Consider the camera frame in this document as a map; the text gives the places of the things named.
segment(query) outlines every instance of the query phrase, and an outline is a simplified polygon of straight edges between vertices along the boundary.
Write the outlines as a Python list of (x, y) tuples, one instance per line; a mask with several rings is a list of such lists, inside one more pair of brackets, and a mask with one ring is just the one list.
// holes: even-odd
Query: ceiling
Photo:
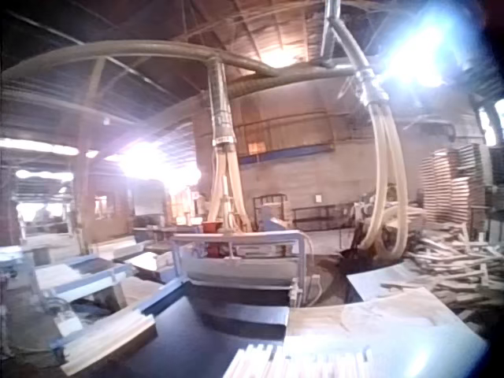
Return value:
[[(425, 3), (343, 0), (342, 18), (365, 52), (375, 55), (415, 20)], [(293, 61), (313, 61), (321, 48), (323, 16), (323, 0), (11, 1), (2, 13), (2, 70), (65, 46), (120, 39), (195, 43), (266, 63), (278, 51)], [(334, 56), (344, 56), (339, 46)], [(76, 146), (82, 113), (62, 108), (61, 102), (82, 104), (93, 65), (81, 61), (2, 83), (0, 136)], [(247, 73), (227, 67), (228, 81)], [(144, 120), (206, 88), (206, 67), (201, 62), (160, 57), (107, 61), (94, 102), (99, 112), (86, 120), (92, 130), (91, 148), (101, 150), (132, 130), (141, 132), (148, 127)], [(187, 122), (154, 137), (175, 165), (195, 159)], [(30, 157), (27, 163), (20, 154), (4, 151), (2, 164), (61, 170), (71, 161), (45, 156)]]

